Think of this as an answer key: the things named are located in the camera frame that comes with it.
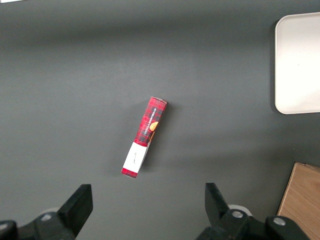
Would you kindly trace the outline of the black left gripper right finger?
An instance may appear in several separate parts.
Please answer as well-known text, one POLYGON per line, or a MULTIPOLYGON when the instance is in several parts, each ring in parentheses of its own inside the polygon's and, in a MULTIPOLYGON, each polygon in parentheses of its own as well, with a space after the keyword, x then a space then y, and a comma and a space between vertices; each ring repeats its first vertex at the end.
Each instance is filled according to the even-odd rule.
POLYGON ((241 209, 230 208, 215 183, 205 184, 205 211, 210 226, 198 240, 308 240, 292 219, 268 216, 258 221, 241 209))

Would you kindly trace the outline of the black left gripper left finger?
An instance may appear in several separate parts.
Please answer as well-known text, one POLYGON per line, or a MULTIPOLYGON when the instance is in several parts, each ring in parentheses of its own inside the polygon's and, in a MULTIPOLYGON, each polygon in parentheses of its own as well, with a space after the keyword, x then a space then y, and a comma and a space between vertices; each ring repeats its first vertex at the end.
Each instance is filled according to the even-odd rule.
POLYGON ((58 209, 48 209, 31 222, 18 226, 0 222, 2 240, 75 240, 93 211, 92 186, 82 184, 58 209))

